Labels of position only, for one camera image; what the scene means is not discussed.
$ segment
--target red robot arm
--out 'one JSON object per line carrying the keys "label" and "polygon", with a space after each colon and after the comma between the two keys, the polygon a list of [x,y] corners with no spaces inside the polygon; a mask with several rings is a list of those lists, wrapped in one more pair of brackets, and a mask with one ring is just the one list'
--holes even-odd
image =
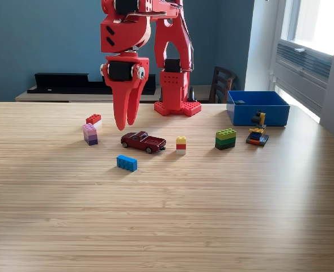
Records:
{"label": "red robot arm", "polygon": [[[164,70],[160,73],[163,101],[155,103],[162,115],[193,115],[201,104],[188,101],[189,72],[193,70],[193,47],[183,13],[183,0],[102,0],[108,15],[101,24],[101,47],[107,64],[101,73],[113,90],[114,115],[120,130],[135,122],[142,90],[149,77],[149,59],[139,57],[136,50],[150,38],[150,22],[157,22],[155,58]],[[168,60],[166,49],[173,42],[180,60]]]}

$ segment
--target wooden chair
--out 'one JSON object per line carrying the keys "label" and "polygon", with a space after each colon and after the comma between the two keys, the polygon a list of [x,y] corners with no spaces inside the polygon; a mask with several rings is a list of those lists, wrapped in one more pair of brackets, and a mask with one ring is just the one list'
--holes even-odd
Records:
{"label": "wooden chair", "polygon": [[209,103],[216,104],[216,95],[218,104],[227,103],[227,92],[231,91],[236,77],[234,72],[216,66],[213,73]]}

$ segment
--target blue wall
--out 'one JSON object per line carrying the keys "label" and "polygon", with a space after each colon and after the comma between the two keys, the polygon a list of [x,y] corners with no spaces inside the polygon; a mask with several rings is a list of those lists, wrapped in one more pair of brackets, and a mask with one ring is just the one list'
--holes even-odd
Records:
{"label": "blue wall", "polygon": [[216,65],[233,71],[244,90],[254,0],[222,0]]}
{"label": "blue wall", "polygon": [[[243,78],[246,74],[252,9],[246,12],[245,1],[238,0],[209,3],[184,1],[195,48],[192,84],[210,84],[215,65]],[[99,25],[104,17],[99,0],[0,0],[0,101],[14,101],[35,84],[34,74],[39,72],[90,73],[90,80],[101,80],[105,54],[100,52]],[[159,74],[154,34],[139,54],[149,57],[151,73]]]}

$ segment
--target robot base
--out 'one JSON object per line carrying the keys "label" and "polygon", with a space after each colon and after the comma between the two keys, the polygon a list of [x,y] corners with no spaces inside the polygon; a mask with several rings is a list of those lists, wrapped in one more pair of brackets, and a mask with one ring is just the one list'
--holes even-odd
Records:
{"label": "robot base", "polygon": [[172,111],[170,109],[166,109],[164,107],[163,102],[156,102],[154,104],[154,110],[163,116],[168,116],[171,114],[175,114],[175,115],[178,114],[178,115],[186,115],[188,117],[191,117],[202,110],[202,104],[199,102],[183,102],[183,106],[181,110]]}

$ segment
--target red toy car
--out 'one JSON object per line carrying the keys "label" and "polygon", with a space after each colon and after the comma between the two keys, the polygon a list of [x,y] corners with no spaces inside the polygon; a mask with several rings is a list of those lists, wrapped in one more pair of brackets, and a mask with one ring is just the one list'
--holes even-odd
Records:
{"label": "red toy car", "polygon": [[139,150],[145,150],[148,154],[166,149],[166,140],[149,136],[147,132],[128,133],[121,137],[123,147],[134,147]]}

